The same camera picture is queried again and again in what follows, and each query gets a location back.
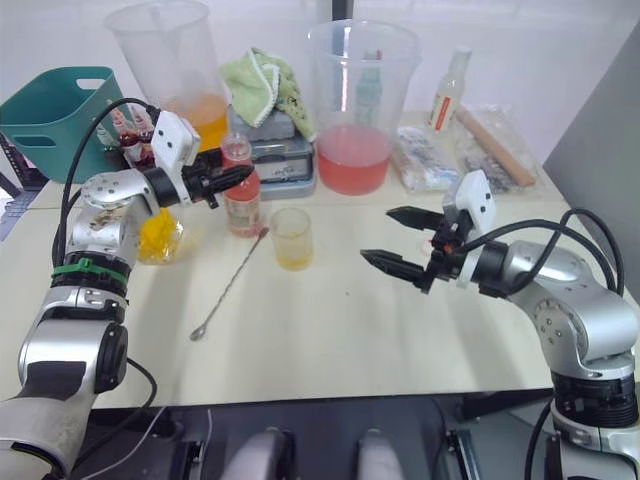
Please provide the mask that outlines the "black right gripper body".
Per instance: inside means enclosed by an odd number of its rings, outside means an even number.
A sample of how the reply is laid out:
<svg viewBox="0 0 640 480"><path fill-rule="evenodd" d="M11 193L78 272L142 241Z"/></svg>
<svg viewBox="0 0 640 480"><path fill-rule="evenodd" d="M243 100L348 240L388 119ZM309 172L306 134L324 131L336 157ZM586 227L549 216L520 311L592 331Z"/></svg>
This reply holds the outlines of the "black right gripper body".
<svg viewBox="0 0 640 480"><path fill-rule="evenodd" d="M452 221L444 214L432 213L431 217L426 229L434 232L430 241L432 251L421 280L421 292L425 294L436 279L449 281L459 276L466 259L466 253L459 250L473 228L467 211L459 212Z"/></svg>

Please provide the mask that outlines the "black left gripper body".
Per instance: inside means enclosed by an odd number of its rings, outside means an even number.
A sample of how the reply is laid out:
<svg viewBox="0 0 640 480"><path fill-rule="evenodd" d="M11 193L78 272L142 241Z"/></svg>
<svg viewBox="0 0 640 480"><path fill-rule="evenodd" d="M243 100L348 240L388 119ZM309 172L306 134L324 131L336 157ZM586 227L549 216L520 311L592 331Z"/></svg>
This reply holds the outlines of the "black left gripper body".
<svg viewBox="0 0 640 480"><path fill-rule="evenodd" d="M182 167L181 176L186 189L181 199L183 205L205 202L211 210L219 207L216 194L212 190L215 177L223 170L220 148L200 152L191 165Z"/></svg>

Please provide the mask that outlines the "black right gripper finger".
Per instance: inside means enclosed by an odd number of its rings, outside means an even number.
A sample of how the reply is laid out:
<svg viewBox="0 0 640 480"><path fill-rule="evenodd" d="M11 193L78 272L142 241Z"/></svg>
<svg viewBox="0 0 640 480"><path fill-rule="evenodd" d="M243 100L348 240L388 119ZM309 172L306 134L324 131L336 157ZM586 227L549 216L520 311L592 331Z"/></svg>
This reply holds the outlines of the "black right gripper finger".
<svg viewBox="0 0 640 480"><path fill-rule="evenodd" d="M406 261L401 255L382 249L363 249L360 255L373 267L394 278L411 283L419 289L429 289L422 266Z"/></svg>
<svg viewBox="0 0 640 480"><path fill-rule="evenodd" d="M444 219L442 213L414 206L392 208L386 212L386 215L405 227L420 231L436 231Z"/></svg>

